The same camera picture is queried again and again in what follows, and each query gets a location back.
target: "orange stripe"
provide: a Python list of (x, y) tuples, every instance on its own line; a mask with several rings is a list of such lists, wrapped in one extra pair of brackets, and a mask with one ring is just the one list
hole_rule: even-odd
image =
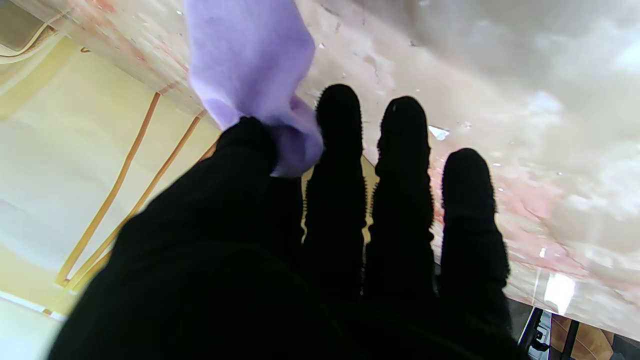
[(122, 226), (142, 208), (142, 205), (144, 205), (147, 199), (151, 196), (151, 193), (153, 192), (154, 188), (156, 188), (158, 182), (160, 181), (160, 178), (162, 178), (162, 176), (167, 171), (169, 166), (173, 163), (175, 158), (178, 156), (178, 153), (180, 152), (180, 150), (182, 150), (184, 144), (187, 142), (187, 140), (195, 130), (196, 126), (198, 125), (201, 119), (201, 115), (204, 115), (204, 114), (200, 113), (198, 114), (198, 116), (193, 118), (191, 125), (189, 125), (189, 128), (187, 128), (187, 131), (184, 133), (184, 135), (182, 135), (182, 138), (178, 142), (178, 145), (175, 146), (175, 149), (166, 159), (166, 161), (164, 162), (160, 170), (158, 170), (156, 176), (154, 176), (154, 178), (151, 180), (151, 183), (149, 183), (145, 192), (143, 192), (142, 196), (138, 199), (138, 202), (133, 206), (129, 214), (118, 224), (118, 226), (115, 229), (113, 229), (111, 234), (109, 234), (109, 236), (102, 242), (100, 247), (98, 247), (98, 249), (84, 262), (82, 266), (80, 266), (80, 269), (78, 269), (76, 274), (71, 278), (71, 280), (67, 284), (66, 286), (67, 288), (75, 288), (76, 285), (79, 284), (86, 276), (90, 276), (90, 277), (93, 276), (93, 274), (90, 273), (91, 269), (93, 269), (92, 267), (93, 263), (96, 260), (98, 260), (100, 255), (102, 255), (102, 253), (115, 241), (115, 238), (118, 236), (118, 233), (120, 232), (120, 229), (122, 228)]
[(104, 268), (104, 265), (109, 261), (109, 257), (111, 255), (111, 251), (107, 252), (98, 262), (93, 264), (93, 266), (87, 271), (87, 273), (82, 276), (82, 279), (78, 281), (78, 283), (72, 288), (74, 291), (82, 290), (88, 283), (93, 279), (95, 274)]
[(156, 92), (154, 94), (154, 98), (151, 100), (149, 109), (147, 110), (147, 115), (145, 116), (145, 120), (142, 122), (142, 126), (138, 131), (138, 135), (136, 136), (135, 141), (133, 141), (133, 145), (131, 146), (129, 153), (127, 154), (127, 157), (124, 160), (124, 164), (120, 169), (120, 173), (116, 178), (115, 184), (113, 184), (113, 187), (109, 192), (109, 195), (107, 195), (107, 198), (104, 200), (104, 202), (102, 203), (102, 206), (93, 217), (93, 220), (91, 221), (91, 223), (89, 223), (89, 226), (84, 231), (84, 234), (82, 235), (82, 237), (80, 237), (80, 240), (72, 250), (71, 254), (69, 254), (69, 257), (65, 261), (64, 265), (62, 265), (62, 268), (60, 269), (58, 276), (56, 276), (56, 284), (65, 285), (68, 282), (67, 275), (69, 274), (69, 272), (71, 272), (71, 268), (74, 266), (74, 264), (80, 257), (80, 254), (82, 254), (82, 251), (84, 250), (84, 248), (86, 247), (86, 244), (89, 242), (89, 240), (95, 233), (95, 230), (98, 228), (98, 225), (100, 225), (100, 222), (104, 218), (104, 215), (107, 213), (107, 210), (115, 200), (116, 195), (118, 195), (118, 191), (120, 191), (120, 188), (122, 187), (122, 183), (124, 182), (124, 178), (127, 176), (127, 172), (129, 171), (129, 167), (131, 166), (131, 161), (133, 160), (133, 157), (136, 155), (136, 152), (140, 147), (140, 143), (142, 142), (142, 139), (145, 137), (145, 133), (147, 132), (147, 128), (149, 127), (149, 122), (151, 121), (154, 111), (156, 110), (156, 105), (158, 103), (158, 100), (160, 100), (160, 94)]
[(200, 157), (200, 159), (198, 159), (198, 162), (201, 162), (202, 160), (210, 157), (211, 155), (213, 155), (213, 153), (216, 151), (216, 147), (218, 146), (218, 141), (216, 140), (216, 142), (213, 143), (213, 145), (211, 145), (207, 151), (205, 151), (204, 154), (202, 154), (202, 156)]

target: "yellow wall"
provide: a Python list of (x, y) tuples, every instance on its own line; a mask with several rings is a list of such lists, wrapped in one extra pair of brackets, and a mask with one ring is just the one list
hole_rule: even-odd
[[(102, 205), (154, 91), (64, 38), (33, 61), (0, 65), (0, 291), (68, 313), (54, 285)], [(122, 189), (72, 274), (128, 214), (196, 114), (161, 97)], [(197, 125), (157, 194), (217, 139)]]

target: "smudge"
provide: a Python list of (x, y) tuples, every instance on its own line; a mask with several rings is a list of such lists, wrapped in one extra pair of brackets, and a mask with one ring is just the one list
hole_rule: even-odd
[(114, 13), (116, 11), (109, 0), (89, 0), (88, 3), (104, 13)]

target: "white wall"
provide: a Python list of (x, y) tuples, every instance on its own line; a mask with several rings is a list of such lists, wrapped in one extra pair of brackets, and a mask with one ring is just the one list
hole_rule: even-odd
[(0, 359), (43, 359), (62, 323), (0, 298)]

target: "purple cloth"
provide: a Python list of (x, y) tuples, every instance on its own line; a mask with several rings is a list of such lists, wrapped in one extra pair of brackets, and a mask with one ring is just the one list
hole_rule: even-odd
[(274, 176), (316, 164), (314, 111), (295, 95), (316, 50), (293, 0), (186, 0), (191, 86), (222, 130), (253, 116), (272, 130)]

